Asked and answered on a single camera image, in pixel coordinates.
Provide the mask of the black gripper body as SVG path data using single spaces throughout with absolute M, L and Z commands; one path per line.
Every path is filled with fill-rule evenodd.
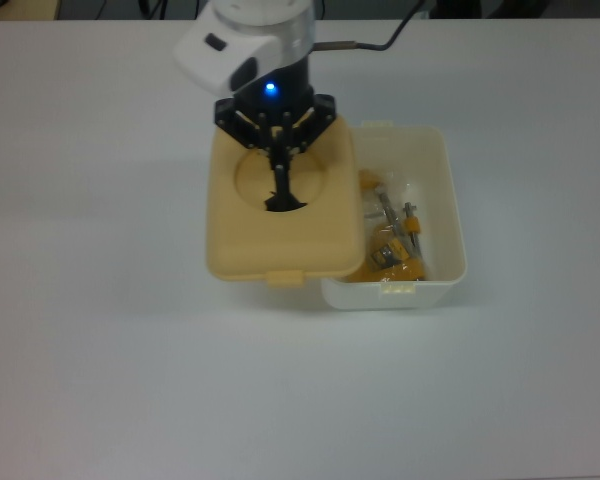
M 249 119 L 264 113 L 281 119 L 289 113 L 300 119 L 313 107 L 314 90 L 309 81 L 309 56 L 276 69 L 234 94 L 235 108 Z

